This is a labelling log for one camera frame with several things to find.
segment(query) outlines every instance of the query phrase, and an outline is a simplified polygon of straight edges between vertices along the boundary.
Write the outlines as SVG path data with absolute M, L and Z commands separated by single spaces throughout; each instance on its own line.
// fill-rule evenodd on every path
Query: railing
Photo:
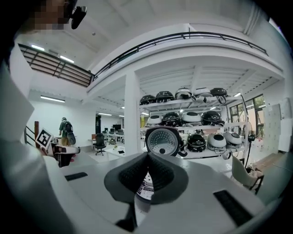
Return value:
M 84 87 L 88 87 L 91 83 L 94 75 L 90 71 L 86 71 L 49 53 L 26 45 L 18 45 L 32 69 Z
M 224 41 L 233 41 L 237 43 L 241 43 L 244 45 L 249 46 L 250 48 L 257 49 L 264 54 L 268 55 L 266 53 L 266 50 L 259 47 L 258 45 L 255 45 L 251 42 L 248 42 L 246 40 L 243 40 L 241 38 L 233 37 L 230 35 L 226 34 L 220 34 L 220 33 L 214 33 L 214 32 L 179 32 L 179 33 L 174 33 L 162 37 L 157 37 L 155 39 L 149 40 L 147 42 L 144 42 L 142 44 L 139 44 L 118 57 L 114 58 L 112 61 L 107 63 L 105 66 L 103 66 L 96 74 L 93 80 L 95 80 L 102 72 L 108 70 L 109 68 L 115 66 L 117 63 L 121 62 L 123 59 L 128 58 L 129 56 L 136 54 L 139 51 L 142 51 L 144 49 L 165 43 L 165 42 L 170 42 L 170 41 L 176 41 L 176 40 L 185 40 L 185 39 L 191 39 L 191 38 L 213 38 L 213 39 L 221 39 Z
M 33 134 L 33 137 L 31 137 L 28 133 L 27 133 L 27 129 Z M 30 144 L 31 146 L 34 146 L 34 145 L 32 145 L 31 143 L 29 143 L 28 141 L 27 141 L 27 137 L 29 137 L 34 143 L 35 143 L 35 133 L 28 127 L 28 126 L 26 126 L 25 128 L 24 128 L 24 143 L 25 144 Z

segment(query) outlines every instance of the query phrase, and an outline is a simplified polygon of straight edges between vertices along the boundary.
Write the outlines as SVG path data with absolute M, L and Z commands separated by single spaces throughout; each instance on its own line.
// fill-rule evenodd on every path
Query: black office chair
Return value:
M 96 149 L 100 149 L 100 151 L 97 150 L 96 155 L 97 155 L 98 153 L 102 153 L 102 155 L 103 155 L 103 152 L 105 152 L 105 151 L 102 150 L 102 149 L 104 149 L 106 146 L 107 146 L 107 145 L 106 145 L 106 143 L 104 142 L 104 135 L 103 135 L 102 133 L 98 133 L 98 134 L 96 135 Z

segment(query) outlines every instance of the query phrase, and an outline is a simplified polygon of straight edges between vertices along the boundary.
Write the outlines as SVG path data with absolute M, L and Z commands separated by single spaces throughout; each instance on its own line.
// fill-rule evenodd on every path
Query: black rubber pad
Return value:
M 85 176 L 87 176 L 87 173 L 79 172 L 79 173 L 75 173 L 75 174 L 72 174 L 72 175 L 66 175 L 65 179 L 67 179 L 67 181 L 72 181 L 72 180 L 76 180 L 76 179 L 79 179 L 79 178 L 83 178 Z
M 228 191 L 222 190 L 215 192 L 214 195 L 237 226 L 241 226 L 252 218 L 252 216 L 231 196 Z

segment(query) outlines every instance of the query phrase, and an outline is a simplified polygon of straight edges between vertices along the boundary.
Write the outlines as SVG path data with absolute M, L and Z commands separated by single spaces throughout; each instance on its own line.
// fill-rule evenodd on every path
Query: person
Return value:
M 62 135 L 61 145 L 63 145 L 63 146 L 70 146 L 70 143 L 68 140 L 68 133 L 66 131 L 67 123 L 68 123 L 67 119 L 65 117 L 63 117 L 61 120 L 60 127 L 59 127 L 59 136 Z

